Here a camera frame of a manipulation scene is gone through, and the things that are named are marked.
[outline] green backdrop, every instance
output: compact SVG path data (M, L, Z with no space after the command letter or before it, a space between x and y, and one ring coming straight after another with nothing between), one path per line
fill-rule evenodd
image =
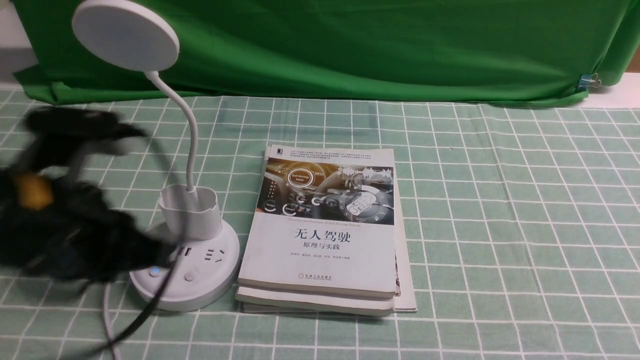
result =
M613 85L640 42L638 0L136 0L176 30L163 79L184 95L242 94L560 106ZM39 66L16 74L54 103L162 96L71 30L78 0L15 0Z

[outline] yellow object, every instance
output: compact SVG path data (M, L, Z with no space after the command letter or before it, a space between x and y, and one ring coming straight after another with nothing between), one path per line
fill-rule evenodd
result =
M51 183L46 177L27 173L14 177L18 202L23 208L42 210L53 202Z

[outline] black cable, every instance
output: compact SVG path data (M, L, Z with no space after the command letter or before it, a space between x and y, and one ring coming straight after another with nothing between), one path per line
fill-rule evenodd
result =
M173 184L179 183L178 176L172 170L171 163L168 161L168 157L163 152L161 146L151 136L149 136L146 133L144 134L145 134L144 139L148 140L149 146L157 154L157 159L158 159L158 162L160 162L161 167L166 169L168 174L168 181ZM183 209L186 208L186 202L183 204L182 203L178 204L178 207ZM183 218L180 219L180 223L181 223L180 233L175 243L176 250L186 243L186 230L188 228L188 224L187 224L188 216L186 216L186 212L183 213L182 217ZM149 303L144 307L144 309L142 309L142 311L135 318L135 320L133 320L133 322L131 322L129 326L127 326L122 332L120 332L120 334L115 336L113 339L107 340L107 342L101 346L95 347L93 349L85 350L82 352L78 352L70 356L61 356L59 360L86 360L88 358L91 358L92 356L99 355L105 350L113 351L115 345L131 337L147 321L147 319L151 316L151 314L156 310L157 305L160 302L160 299L164 295L164 292L166 291L166 288L173 277L173 273L175 272L177 262L178 262L177 256L173 257L170 260L169 266L168 266L169 270L164 276L164 279L160 284L160 287L158 287L158 290L156 291L156 294L154 295L154 297L149 301Z

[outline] green checkered tablecloth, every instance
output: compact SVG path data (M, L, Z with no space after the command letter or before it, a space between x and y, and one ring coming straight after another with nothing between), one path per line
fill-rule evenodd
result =
M391 147L419 311L382 320L240 313L230 291L197 312L154 316L126 360L637 359L640 357L640 110L198 97L197 181L218 191L246 243L268 143ZM28 135L33 102L0 91L0 156ZM166 99L89 105L161 139L183 171L188 129ZM140 143L85 173L146 227L166 174ZM0 358L66 354L104 339L102 289L0 269ZM141 301L123 277L115 328Z

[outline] book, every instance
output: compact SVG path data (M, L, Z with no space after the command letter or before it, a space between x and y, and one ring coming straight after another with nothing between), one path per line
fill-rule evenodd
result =
M394 192L397 193L397 183L394 183ZM391 312L416 312L415 290L409 264L402 208L398 197L394 198L394 217L396 293L391 304L384 299L362 300L337 295L319 297L310 293L264 290L241 285L238 287L236 298L244 302L243 310L246 313L313 313L321 311L386 316Z
M393 299L393 150L274 145L266 157L239 285Z

